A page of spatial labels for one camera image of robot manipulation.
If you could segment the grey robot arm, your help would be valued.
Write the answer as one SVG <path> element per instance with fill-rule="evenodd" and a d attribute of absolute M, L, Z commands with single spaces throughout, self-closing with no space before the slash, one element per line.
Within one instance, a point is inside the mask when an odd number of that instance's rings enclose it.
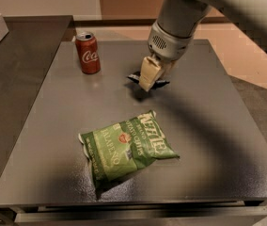
<path fill-rule="evenodd" d="M 267 53 L 267 0 L 164 0 L 149 33 L 149 55 L 140 69 L 138 84 L 143 90 L 152 89 L 172 70 L 212 8 Z"/>

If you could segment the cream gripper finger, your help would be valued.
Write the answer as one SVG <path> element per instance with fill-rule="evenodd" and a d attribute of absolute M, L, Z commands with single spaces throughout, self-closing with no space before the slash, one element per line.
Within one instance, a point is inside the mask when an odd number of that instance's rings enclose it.
<path fill-rule="evenodd" d="M 139 86 L 144 91 L 149 91 L 164 71 L 165 68 L 156 59 L 145 56 L 140 70 Z"/>
<path fill-rule="evenodd" d="M 176 64 L 176 61 L 162 62 L 161 63 L 162 74 L 160 78 L 165 79 L 168 76 L 168 74 L 171 72 L 175 64 Z"/>

